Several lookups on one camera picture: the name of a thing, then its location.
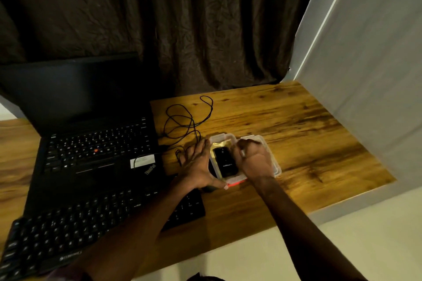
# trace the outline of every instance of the black phone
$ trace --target black phone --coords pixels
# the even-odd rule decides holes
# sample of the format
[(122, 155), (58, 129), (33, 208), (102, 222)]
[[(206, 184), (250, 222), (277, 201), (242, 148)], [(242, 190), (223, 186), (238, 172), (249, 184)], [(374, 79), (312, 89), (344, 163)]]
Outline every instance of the black phone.
[(229, 148), (219, 147), (214, 149), (215, 161), (217, 161), (223, 178), (234, 176), (239, 170), (236, 167), (236, 162), (230, 153)]

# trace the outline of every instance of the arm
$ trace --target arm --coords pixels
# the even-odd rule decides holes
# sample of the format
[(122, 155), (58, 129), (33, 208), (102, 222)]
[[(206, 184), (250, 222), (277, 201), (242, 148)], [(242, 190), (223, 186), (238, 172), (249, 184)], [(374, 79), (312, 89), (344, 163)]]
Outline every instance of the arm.
[(366, 280), (279, 186), (264, 146), (240, 140), (233, 155), (270, 210), (302, 281)]
[(180, 157), (182, 169), (171, 186), (157, 198), (109, 231), (72, 264), (93, 281), (129, 281), (145, 260), (167, 219), (182, 198), (194, 188), (225, 183), (208, 171), (209, 141), (202, 140)]

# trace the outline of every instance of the forearm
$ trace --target forearm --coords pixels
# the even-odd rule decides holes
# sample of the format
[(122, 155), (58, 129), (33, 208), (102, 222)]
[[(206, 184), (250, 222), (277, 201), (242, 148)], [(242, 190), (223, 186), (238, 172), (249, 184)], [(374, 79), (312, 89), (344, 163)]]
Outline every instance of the forearm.
[(167, 219), (192, 188), (175, 181), (138, 213), (109, 231), (73, 263), (93, 281), (129, 281), (154, 245)]
[(283, 236), (303, 281), (315, 279), (365, 280), (333, 243), (288, 197), (271, 177), (253, 182)]

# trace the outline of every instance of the hand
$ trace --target hand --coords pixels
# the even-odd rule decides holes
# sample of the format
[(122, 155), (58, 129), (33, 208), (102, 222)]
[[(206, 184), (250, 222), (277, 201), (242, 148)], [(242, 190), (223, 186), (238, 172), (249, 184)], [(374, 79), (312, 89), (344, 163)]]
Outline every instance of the hand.
[(208, 170), (210, 159), (211, 143), (209, 140), (202, 139), (196, 145), (186, 149), (186, 153), (180, 156), (182, 170), (178, 178), (188, 184), (190, 189), (204, 188), (213, 186), (216, 188), (225, 188), (228, 186), (224, 181), (214, 177)]
[(262, 177), (274, 177), (271, 156), (260, 142), (251, 139), (240, 139), (233, 146), (232, 153), (238, 169), (253, 184)]

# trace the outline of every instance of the external keyboard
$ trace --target external keyboard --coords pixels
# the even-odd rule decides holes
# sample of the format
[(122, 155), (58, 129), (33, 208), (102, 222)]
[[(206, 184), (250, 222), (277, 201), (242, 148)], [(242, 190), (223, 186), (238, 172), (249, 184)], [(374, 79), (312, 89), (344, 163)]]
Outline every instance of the external keyboard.
[[(0, 281), (40, 275), (67, 265), (83, 249), (148, 203), (159, 190), (150, 187), (142, 192), (115, 191), (33, 218), (15, 220), (0, 262)], [(200, 192), (193, 190), (178, 204), (163, 230), (204, 215)]]
[(141, 118), (136, 124), (67, 138), (52, 135), (44, 173), (87, 166), (133, 153), (143, 155), (150, 152), (150, 132), (145, 118)]

